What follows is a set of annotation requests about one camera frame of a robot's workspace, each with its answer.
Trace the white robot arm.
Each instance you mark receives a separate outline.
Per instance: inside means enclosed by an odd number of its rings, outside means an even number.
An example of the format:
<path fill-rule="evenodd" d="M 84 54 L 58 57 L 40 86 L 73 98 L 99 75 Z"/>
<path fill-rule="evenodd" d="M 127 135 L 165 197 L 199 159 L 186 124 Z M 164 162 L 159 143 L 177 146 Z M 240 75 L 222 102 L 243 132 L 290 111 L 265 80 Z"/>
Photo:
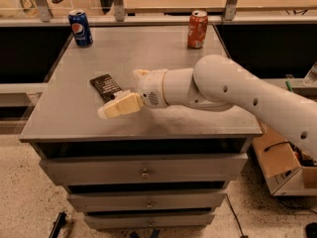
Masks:
<path fill-rule="evenodd" d="M 317 102 L 257 78 L 231 59 L 209 55 L 193 68 L 134 71 L 137 90 L 121 91 L 98 109 L 109 119 L 143 107 L 182 105 L 225 111 L 237 105 L 314 158 L 317 154 Z"/>

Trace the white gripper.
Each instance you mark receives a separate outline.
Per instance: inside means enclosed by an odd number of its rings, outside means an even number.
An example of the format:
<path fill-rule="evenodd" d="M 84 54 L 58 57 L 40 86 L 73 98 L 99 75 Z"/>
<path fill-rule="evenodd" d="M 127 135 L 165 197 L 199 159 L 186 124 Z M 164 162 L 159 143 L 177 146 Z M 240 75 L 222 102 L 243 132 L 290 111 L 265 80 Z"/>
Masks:
<path fill-rule="evenodd" d="M 98 109 L 98 116 L 102 119 L 110 119 L 135 113 L 143 108 L 144 103 L 149 108 L 166 108 L 168 104 L 163 94 L 163 80 L 166 73 L 166 69 L 135 69 L 133 74 L 139 94 L 131 92 L 130 89 L 113 93 L 111 101 Z"/>

